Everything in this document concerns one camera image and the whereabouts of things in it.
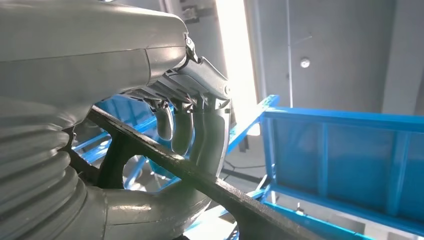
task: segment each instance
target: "dark metal bar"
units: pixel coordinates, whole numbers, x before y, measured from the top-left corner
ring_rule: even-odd
[[[238,171],[233,171],[233,170],[226,169],[226,168],[223,168],[221,170],[221,173],[228,174],[230,176],[233,176],[233,177],[236,177],[236,178],[239,178],[239,179],[243,179],[243,180],[246,180],[246,181],[249,181],[249,182],[252,182],[252,183],[256,183],[256,184],[261,183],[261,180],[262,180],[262,178],[260,178],[260,177],[251,176],[251,175],[248,175],[248,174],[244,174],[244,173],[241,173],[241,172],[238,172]]]
[[[117,161],[116,164],[120,166],[122,159],[126,158],[127,160],[133,155],[143,155],[226,208],[236,219],[242,240],[322,239],[214,175],[199,170],[192,162],[125,125],[100,108],[94,106],[88,117],[112,135],[112,142],[122,141],[116,143],[115,149],[109,149],[109,151],[113,151],[107,154],[109,155],[109,157],[106,156],[108,163],[105,163],[105,166],[107,164],[107,168],[102,166],[101,175],[106,176],[106,172],[103,171],[110,171],[109,168],[113,165],[114,157]],[[119,174],[122,184],[121,169]]]

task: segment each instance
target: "blue steel structure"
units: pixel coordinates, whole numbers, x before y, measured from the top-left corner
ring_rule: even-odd
[[[123,108],[113,107],[113,102],[103,102],[103,109],[115,110],[110,113],[139,132],[154,129],[156,119],[146,105],[125,101],[131,102],[127,106],[132,108],[127,109],[126,116],[116,111]],[[421,175],[424,117],[275,107],[278,101],[277,95],[265,98],[230,131],[228,152],[254,124],[261,124],[270,183],[248,193],[250,197],[326,239],[371,238],[268,202],[268,194],[275,191],[424,236],[424,191],[419,187],[424,185]],[[144,105],[141,108],[148,112],[140,115],[143,111],[137,105]],[[107,133],[102,133],[74,149],[106,136]],[[109,143],[93,148],[82,157],[92,163],[104,156]],[[145,162],[143,157],[139,159],[125,182],[126,188],[134,182]],[[179,178],[173,177],[162,188],[177,181]],[[208,224],[209,219],[226,213],[222,206],[212,208],[190,228]]]

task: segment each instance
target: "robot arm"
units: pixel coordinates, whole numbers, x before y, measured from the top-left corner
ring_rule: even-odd
[[[173,149],[212,174],[229,137],[228,81],[178,17],[97,0],[0,1],[0,239],[172,239],[210,199],[86,186],[63,129],[123,93],[150,104]],[[175,131],[169,103],[176,109]]]
[[[159,136],[172,140],[172,150],[177,154],[187,153],[195,129],[190,161],[218,175],[229,141],[230,86],[206,58],[196,55],[187,35],[185,42],[182,66],[168,70],[154,84],[125,94],[150,105]],[[169,103],[174,106],[175,124]]]

